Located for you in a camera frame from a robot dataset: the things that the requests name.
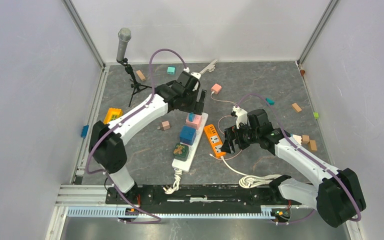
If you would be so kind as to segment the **light blue adapter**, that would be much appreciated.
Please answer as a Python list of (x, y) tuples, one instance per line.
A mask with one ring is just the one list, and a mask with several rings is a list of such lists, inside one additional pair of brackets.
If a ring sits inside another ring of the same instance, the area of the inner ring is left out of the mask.
[(189, 122), (193, 122), (194, 119), (195, 119), (195, 114), (194, 114), (194, 113), (189, 113), (189, 115), (188, 115), (188, 121), (189, 121)]

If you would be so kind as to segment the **orange power strip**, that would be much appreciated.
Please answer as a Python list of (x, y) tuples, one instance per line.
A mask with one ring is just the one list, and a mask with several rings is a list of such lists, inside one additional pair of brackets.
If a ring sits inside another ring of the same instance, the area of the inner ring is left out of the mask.
[(204, 126), (203, 131), (207, 137), (207, 140), (212, 148), (213, 156), (217, 159), (224, 157), (226, 155), (225, 152), (221, 151), (221, 147), (223, 146), (223, 142), (213, 124), (209, 124)]

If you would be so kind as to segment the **pink cube socket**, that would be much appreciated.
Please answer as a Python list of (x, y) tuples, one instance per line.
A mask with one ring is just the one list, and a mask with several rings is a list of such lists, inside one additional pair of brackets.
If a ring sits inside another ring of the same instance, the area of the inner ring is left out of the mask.
[(188, 121), (188, 116), (187, 116), (186, 122), (185, 122), (186, 126), (194, 128), (195, 130), (198, 130), (201, 126), (202, 116), (195, 114), (195, 118), (194, 118), (193, 122)]

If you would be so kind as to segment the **small pink charger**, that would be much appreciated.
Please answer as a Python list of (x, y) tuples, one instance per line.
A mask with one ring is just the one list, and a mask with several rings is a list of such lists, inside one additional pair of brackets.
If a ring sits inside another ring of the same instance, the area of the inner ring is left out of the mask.
[(216, 94), (216, 95), (217, 95), (221, 90), (222, 90), (222, 86), (219, 85), (218, 83), (215, 83), (215, 84), (211, 87), (211, 89), (210, 89), (211, 93), (212, 93), (212, 94)]

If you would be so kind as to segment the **blue cube socket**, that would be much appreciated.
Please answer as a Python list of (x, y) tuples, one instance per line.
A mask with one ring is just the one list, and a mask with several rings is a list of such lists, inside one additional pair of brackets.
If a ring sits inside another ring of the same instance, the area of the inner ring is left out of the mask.
[(184, 125), (179, 134), (179, 141), (189, 146), (193, 145), (197, 135), (196, 132), (195, 128)]

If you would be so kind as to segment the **dark green socket cube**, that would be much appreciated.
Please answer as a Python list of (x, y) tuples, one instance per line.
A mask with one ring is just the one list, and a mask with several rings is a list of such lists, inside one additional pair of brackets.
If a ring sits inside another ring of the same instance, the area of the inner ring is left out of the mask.
[(175, 145), (172, 154), (174, 159), (185, 162), (189, 156), (189, 146), (179, 142)]

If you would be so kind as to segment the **white multicolour power strip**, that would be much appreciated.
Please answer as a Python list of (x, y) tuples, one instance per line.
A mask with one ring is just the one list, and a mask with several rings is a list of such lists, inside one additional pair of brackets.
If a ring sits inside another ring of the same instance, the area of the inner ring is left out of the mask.
[(208, 117), (209, 117), (209, 115), (207, 113), (205, 113), (205, 112), (202, 113), (201, 125), (200, 125), (199, 129), (196, 130), (196, 138), (194, 140), (194, 143), (193, 143), (193, 145), (188, 145), (189, 146), (189, 154), (188, 154), (187, 160), (186, 161), (180, 161), (180, 160), (173, 158), (171, 166), (175, 170), (181, 170), (183, 172), (188, 172), (190, 170), (190, 168), (192, 166), (192, 162), (193, 162), (194, 157), (195, 157), (195, 154), (196, 154), (197, 149), (198, 149), (198, 145), (199, 145), (201, 137), (203, 135), (204, 126), (207, 123)]

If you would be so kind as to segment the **small mauve cube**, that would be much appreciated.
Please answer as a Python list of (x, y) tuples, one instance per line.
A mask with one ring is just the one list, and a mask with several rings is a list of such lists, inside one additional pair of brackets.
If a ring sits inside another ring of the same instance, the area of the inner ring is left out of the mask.
[(171, 128), (170, 122), (168, 120), (162, 121), (160, 125), (157, 127), (158, 130), (166, 131)]

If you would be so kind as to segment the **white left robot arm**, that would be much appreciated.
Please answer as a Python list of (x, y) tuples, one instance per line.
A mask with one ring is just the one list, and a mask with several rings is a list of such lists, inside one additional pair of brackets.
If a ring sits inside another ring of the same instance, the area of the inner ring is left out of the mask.
[(118, 190), (118, 197), (125, 204), (137, 198), (135, 181), (126, 167), (128, 160), (125, 146), (143, 128), (154, 120), (179, 110), (201, 115), (206, 90), (200, 90), (201, 73), (185, 68), (178, 79), (155, 87), (138, 106), (121, 117), (103, 123), (96, 122), (91, 130), (87, 163), (95, 160), (102, 167)]

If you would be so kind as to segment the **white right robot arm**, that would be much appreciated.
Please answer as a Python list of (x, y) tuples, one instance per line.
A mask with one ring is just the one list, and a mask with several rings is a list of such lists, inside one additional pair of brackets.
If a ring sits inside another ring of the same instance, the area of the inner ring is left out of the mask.
[(231, 154), (235, 148), (245, 150), (250, 145), (259, 145), (292, 165), (310, 181), (299, 182), (289, 175), (274, 177), (268, 184), (268, 196), (273, 203), (291, 200), (308, 206), (334, 228), (347, 221), (361, 220), (367, 205), (353, 170), (330, 165), (302, 147), (283, 128), (273, 128), (264, 109), (246, 112), (234, 106), (231, 115), (236, 118), (236, 123), (224, 130), (222, 152)]

